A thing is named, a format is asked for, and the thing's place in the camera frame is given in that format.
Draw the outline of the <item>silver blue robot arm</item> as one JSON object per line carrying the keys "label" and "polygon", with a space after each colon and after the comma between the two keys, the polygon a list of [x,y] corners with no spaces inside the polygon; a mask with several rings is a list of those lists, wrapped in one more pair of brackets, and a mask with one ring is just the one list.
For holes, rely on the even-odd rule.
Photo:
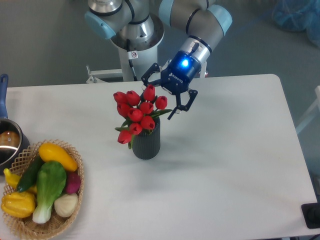
{"label": "silver blue robot arm", "polygon": [[[123,80],[162,87],[175,96],[173,113],[190,109],[197,91],[189,85],[205,76],[207,59],[232,24],[230,13],[212,0],[163,0],[157,14],[150,12],[147,0],[90,0],[84,18],[118,48]],[[184,31],[187,39],[160,66],[164,26]]]}

